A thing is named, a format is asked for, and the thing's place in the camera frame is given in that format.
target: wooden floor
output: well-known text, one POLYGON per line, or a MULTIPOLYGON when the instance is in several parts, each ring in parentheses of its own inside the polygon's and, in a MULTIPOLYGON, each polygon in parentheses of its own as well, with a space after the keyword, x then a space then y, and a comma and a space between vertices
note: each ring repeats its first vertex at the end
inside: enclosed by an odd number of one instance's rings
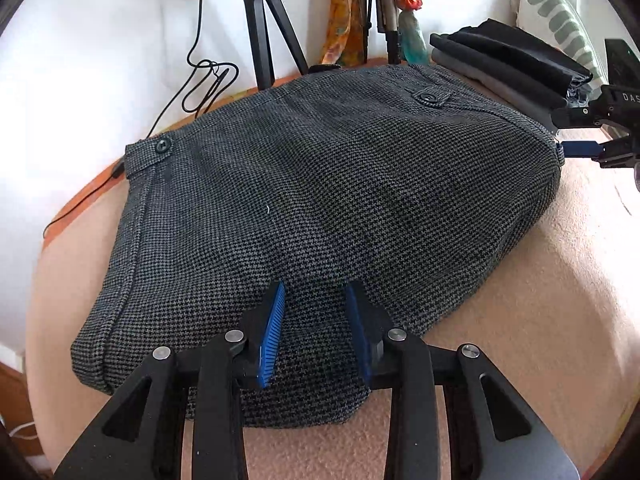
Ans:
MULTIPOLYGON (((4 419, 8 433, 20 424, 33 421, 25 376, 2 363, 0 363, 0 415, 4 419)), ((31 426, 19 434, 21 436, 36 435, 36 430, 31 426)), ((25 457, 43 454, 37 439, 13 438, 12 442, 25 457)))

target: green and white striped fabric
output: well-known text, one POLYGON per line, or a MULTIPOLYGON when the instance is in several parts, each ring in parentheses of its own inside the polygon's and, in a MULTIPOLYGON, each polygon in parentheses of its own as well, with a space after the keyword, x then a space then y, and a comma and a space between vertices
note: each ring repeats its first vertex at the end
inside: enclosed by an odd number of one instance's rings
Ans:
POLYGON ((516 24, 551 46, 562 50, 593 73, 591 89, 607 84, 603 63, 587 31, 567 0, 511 0, 516 24))

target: black cable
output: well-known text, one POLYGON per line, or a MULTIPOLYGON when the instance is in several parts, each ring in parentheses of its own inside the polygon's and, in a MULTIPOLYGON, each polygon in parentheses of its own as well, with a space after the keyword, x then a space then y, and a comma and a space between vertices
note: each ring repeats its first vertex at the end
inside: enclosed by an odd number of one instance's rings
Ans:
MULTIPOLYGON (((153 134, 154 130, 156 129, 156 126, 158 126, 158 123, 160 122, 160 119, 162 118, 162 116, 164 116, 165 112, 174 103, 174 101, 180 96, 180 94, 184 91, 184 89, 187 88, 189 83, 193 80, 193 77, 198 73, 198 70, 205 69, 205 70, 207 70, 207 73, 204 74, 202 76, 202 79, 200 81, 198 81, 193 86, 193 88, 186 93, 186 95, 182 99, 182 103, 181 103, 182 110, 187 114, 195 113, 196 118, 199 117, 202 113, 207 113, 209 111, 209 109, 211 108, 211 105, 213 104, 213 102, 218 97, 220 97, 220 94, 222 94, 226 89, 228 89, 233 83, 236 82, 236 79, 238 79, 238 75, 240 73, 240 69, 234 63, 230 63, 230 62, 218 63, 218 62, 212 61, 210 59, 201 59, 199 62, 194 63, 191 60, 191 54, 193 54, 193 52, 196 50, 196 47, 198 46, 198 42, 200 41, 200 31, 202 30, 202 1, 203 0, 198 0, 198 27, 196 29, 196 37, 195 37, 195 40, 193 41, 193 45, 191 46, 191 49, 189 50, 189 53, 187 54, 187 63, 188 63, 189 66, 191 66, 193 68, 193 71, 191 72, 191 75, 189 76, 187 81, 184 82, 184 84, 180 87, 180 89, 175 93, 175 95, 171 98, 171 100, 162 109, 162 111, 160 112, 160 115, 158 115, 158 118, 156 119, 156 122, 151 127, 151 129, 149 130, 149 133, 146 134, 145 139, 148 139, 149 137, 151 137, 151 135, 153 134), (222 71, 222 73, 218 74, 220 68, 224 68, 224 70, 222 71), (234 71, 234 75, 231 78, 231 81, 229 81, 228 83, 226 83, 223 86, 223 82, 224 82, 226 76, 229 74, 229 72, 231 70, 234 71), (191 95, 198 88, 200 88, 200 86, 202 84, 204 84, 204 82, 207 79, 209 79, 209 77, 212 74, 213 74, 215 80, 213 81, 213 83, 209 87, 209 89, 206 91, 203 99, 200 101, 200 103, 195 108, 193 108, 193 109, 192 108, 188 108, 187 107, 187 99, 189 99, 191 97, 191 95)), ((124 172, 124 160, 121 158, 116 163, 116 165, 113 167, 113 169, 111 170, 111 175, 108 177, 108 179, 105 180, 102 184, 100 184, 100 186, 98 186, 97 188, 92 190, 91 193, 86 195, 82 200, 80 200, 80 202, 78 202, 75 206, 73 206, 69 211, 64 213, 59 218, 55 218, 51 222, 49 222, 49 224, 47 224, 47 226, 44 228, 44 231, 42 232, 42 237, 43 238, 45 237, 45 234, 47 233, 47 229, 49 229, 53 224, 55 224, 57 222, 60 222, 63 218, 66 218, 67 216, 69 216, 73 211, 78 209, 78 207, 80 207, 80 205, 83 202, 85 202, 89 197, 93 196, 96 192, 98 192, 104 186, 106 186, 108 184, 108 182, 112 178, 118 178, 123 172, 124 172)))
POLYGON ((191 72, 191 75, 189 76, 187 81, 184 82, 184 84, 180 87, 180 89, 175 93, 175 95, 171 98, 171 100, 162 109, 162 111, 160 112, 160 115, 158 115, 158 118, 156 119, 156 122, 151 127, 151 130, 149 130, 149 133, 146 134, 145 139, 148 139, 153 134, 153 132, 156 129, 156 126, 158 126, 158 123, 160 122, 160 119, 162 118, 162 116, 164 116, 165 112, 174 103, 174 101, 180 96, 180 94, 184 91, 184 89, 187 88, 187 86, 189 85, 189 83, 191 82, 193 77, 197 74, 198 70, 205 69, 205 70, 207 70, 207 73, 204 74, 202 79, 200 81, 198 81, 193 86, 193 88, 186 93, 186 95, 182 99, 182 103, 181 103, 182 111, 184 111, 187 114, 193 114, 195 112, 196 118, 201 115, 201 112, 202 112, 203 108, 204 108, 204 112, 203 113, 207 113, 209 111, 209 109, 211 108, 211 105, 213 104, 213 102, 218 97, 220 97, 220 94, 222 94, 222 92, 224 92, 226 89, 228 89, 233 83, 236 82, 236 79, 238 79, 238 75, 240 73, 240 69, 234 63, 230 63, 230 62, 218 63, 218 62, 212 61, 210 59, 201 59, 199 62, 194 63, 191 60, 191 54, 193 54, 193 52, 196 50, 196 47, 198 46, 198 42, 200 41, 200 31, 201 30, 202 30, 202 0, 198 0, 198 27, 197 27, 197 30, 196 30, 196 37, 195 37, 195 40, 193 41, 193 46, 191 47, 191 49, 189 50, 189 53, 187 54, 187 64, 193 68, 193 71, 191 72), (224 68, 224 70, 222 71, 222 73, 218 74, 220 68, 224 68), (229 74, 229 72, 231 70, 234 71, 234 75, 231 78, 231 81, 229 81, 229 83, 226 83, 223 86, 223 81, 224 81, 224 79, 226 78, 226 76, 229 74), (209 79, 209 77, 212 74, 215 77, 215 81, 209 87, 209 90, 207 90, 207 92, 205 93, 202 101, 200 101, 200 103, 195 108, 188 108, 187 107, 187 99, 189 99, 191 97, 191 95, 198 88, 200 88, 200 86, 207 79, 209 79))

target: gray folded cloth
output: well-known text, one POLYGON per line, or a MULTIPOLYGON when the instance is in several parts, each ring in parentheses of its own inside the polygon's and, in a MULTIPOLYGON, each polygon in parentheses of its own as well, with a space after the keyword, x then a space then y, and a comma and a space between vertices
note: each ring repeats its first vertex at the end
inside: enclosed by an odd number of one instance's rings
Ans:
POLYGON ((112 393, 153 348, 236 328, 280 279, 275 374, 243 393, 245 423, 344 421, 368 394, 347 280, 423 334, 542 215, 562 163, 542 126, 429 66, 305 76, 132 144, 129 197, 74 371, 112 393))

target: tripod leg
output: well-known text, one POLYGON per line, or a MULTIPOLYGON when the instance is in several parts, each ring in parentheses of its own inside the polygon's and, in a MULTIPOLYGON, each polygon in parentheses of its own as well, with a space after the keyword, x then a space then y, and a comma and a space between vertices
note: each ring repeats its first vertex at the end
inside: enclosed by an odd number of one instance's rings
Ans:
POLYGON ((258 90, 273 86, 273 69, 263 0, 244 0, 258 90))
POLYGON ((284 41, 287 43, 289 47, 289 51, 293 56, 293 61, 296 62, 296 66, 302 75, 305 75, 309 72, 309 66, 306 64, 305 55, 300 48, 300 44, 298 43, 298 38, 296 37, 296 33, 293 30, 293 26, 289 21, 289 17, 287 16, 287 11, 282 4, 282 0, 267 0, 267 5, 271 9, 271 13, 280 28, 280 31, 284 37, 284 41))

